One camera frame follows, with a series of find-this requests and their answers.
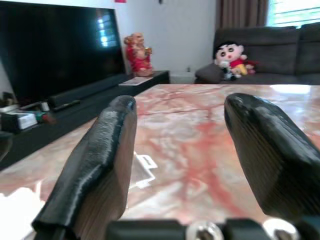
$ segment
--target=gray sofa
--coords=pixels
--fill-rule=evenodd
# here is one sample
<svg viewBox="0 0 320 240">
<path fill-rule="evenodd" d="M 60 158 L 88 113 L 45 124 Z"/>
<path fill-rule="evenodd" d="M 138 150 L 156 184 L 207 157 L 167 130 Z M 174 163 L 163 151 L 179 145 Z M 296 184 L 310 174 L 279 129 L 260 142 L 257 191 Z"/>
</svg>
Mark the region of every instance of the gray sofa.
<svg viewBox="0 0 320 240">
<path fill-rule="evenodd" d="M 320 23 L 217 30 L 214 46 L 226 41 L 244 46 L 248 60 L 257 62 L 256 74 L 224 81 L 223 71 L 212 63 L 195 73 L 196 84 L 320 85 Z"/>
</svg>

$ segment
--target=marble table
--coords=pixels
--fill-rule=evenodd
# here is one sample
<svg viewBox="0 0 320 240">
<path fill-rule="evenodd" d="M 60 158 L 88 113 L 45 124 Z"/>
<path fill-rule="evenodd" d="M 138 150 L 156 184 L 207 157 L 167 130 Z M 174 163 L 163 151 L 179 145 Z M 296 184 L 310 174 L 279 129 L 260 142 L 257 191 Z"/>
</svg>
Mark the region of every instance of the marble table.
<svg viewBox="0 0 320 240">
<path fill-rule="evenodd" d="M 265 216 L 246 181 L 224 121 L 224 100 L 247 93 L 280 106 L 320 146 L 320 86 L 162 84 L 136 97 L 135 151 L 158 165 L 155 180 L 132 188 L 124 219 L 222 222 Z M 0 173 L 0 193 L 20 187 L 46 200 L 90 121 Z"/>
</svg>

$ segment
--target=red statue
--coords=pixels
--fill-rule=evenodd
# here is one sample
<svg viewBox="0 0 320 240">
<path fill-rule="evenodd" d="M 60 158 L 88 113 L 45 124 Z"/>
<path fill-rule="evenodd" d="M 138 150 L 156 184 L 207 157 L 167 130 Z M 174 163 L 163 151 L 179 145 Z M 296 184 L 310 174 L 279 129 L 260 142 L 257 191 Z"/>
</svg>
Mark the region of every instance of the red statue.
<svg viewBox="0 0 320 240">
<path fill-rule="evenodd" d="M 154 73 L 151 65 L 152 49 L 145 47 L 142 33 L 134 33 L 124 39 L 126 58 L 131 63 L 132 71 L 137 77 L 148 77 Z"/>
</svg>

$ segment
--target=plush doll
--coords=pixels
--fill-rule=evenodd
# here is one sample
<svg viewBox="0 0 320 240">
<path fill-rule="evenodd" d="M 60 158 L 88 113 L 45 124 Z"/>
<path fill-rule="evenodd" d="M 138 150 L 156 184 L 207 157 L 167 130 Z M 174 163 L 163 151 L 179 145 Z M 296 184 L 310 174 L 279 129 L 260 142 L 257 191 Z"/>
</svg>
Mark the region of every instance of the plush doll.
<svg viewBox="0 0 320 240">
<path fill-rule="evenodd" d="M 254 74 L 254 63 L 247 61 L 247 56 L 243 54 L 244 46 L 234 41 L 226 41 L 220 44 L 214 51 L 214 63 L 226 73 L 226 69 L 231 71 L 235 78 L 243 75 Z"/>
</svg>

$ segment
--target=sofa armrest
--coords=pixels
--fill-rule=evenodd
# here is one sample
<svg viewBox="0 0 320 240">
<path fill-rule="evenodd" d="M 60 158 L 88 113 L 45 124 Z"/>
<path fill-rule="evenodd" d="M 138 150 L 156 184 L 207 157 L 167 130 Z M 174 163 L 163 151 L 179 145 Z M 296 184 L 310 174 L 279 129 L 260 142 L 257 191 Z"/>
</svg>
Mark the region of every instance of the sofa armrest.
<svg viewBox="0 0 320 240">
<path fill-rule="evenodd" d="M 195 76 L 200 80 L 200 82 L 218 84 L 224 79 L 224 72 L 219 66 L 211 63 L 196 71 Z"/>
</svg>

